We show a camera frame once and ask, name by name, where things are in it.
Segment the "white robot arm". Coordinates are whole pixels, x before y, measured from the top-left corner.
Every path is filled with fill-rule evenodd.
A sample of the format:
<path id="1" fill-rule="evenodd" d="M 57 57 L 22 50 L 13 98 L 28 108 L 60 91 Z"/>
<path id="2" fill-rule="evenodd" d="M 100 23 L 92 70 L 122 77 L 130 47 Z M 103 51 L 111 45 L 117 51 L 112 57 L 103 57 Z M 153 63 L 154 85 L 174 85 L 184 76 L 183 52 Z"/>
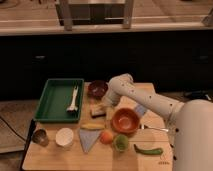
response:
<path id="1" fill-rule="evenodd" d="M 122 96 L 175 124 L 172 171 L 213 171 L 213 102 L 202 99 L 181 102 L 139 89 L 130 74 L 109 80 L 102 104 L 117 106 Z"/>

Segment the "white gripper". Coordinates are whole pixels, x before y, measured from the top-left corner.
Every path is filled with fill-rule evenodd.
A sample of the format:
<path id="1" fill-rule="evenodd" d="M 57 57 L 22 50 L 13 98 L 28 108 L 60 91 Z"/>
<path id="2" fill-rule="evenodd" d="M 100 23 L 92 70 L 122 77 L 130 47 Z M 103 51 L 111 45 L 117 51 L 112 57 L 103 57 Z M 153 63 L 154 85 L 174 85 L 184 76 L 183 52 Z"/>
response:
<path id="1" fill-rule="evenodd" d="M 109 127 L 111 124 L 111 119 L 114 116 L 115 109 L 113 107 L 106 106 L 117 106 L 120 102 L 121 96 L 114 91 L 107 91 L 104 97 L 102 98 L 103 103 L 97 104 L 95 106 L 95 111 L 98 113 L 104 113 L 106 111 L 106 127 Z"/>

